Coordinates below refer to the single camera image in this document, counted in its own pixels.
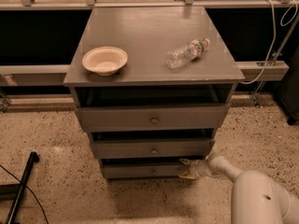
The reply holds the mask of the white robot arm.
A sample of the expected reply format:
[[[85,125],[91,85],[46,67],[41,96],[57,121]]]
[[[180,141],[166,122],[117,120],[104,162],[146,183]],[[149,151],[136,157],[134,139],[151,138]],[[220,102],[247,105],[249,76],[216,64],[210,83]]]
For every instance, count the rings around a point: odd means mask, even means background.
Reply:
[[[231,224],[299,224],[299,199],[268,175],[241,170],[220,154],[180,161],[187,166],[181,178],[226,177],[233,183]]]

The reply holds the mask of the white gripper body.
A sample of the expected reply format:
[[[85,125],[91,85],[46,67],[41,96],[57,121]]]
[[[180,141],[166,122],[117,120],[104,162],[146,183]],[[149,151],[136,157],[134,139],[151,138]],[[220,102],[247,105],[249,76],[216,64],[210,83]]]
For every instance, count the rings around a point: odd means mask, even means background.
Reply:
[[[209,174],[208,165],[205,160],[190,160],[188,171],[190,179],[200,179]]]

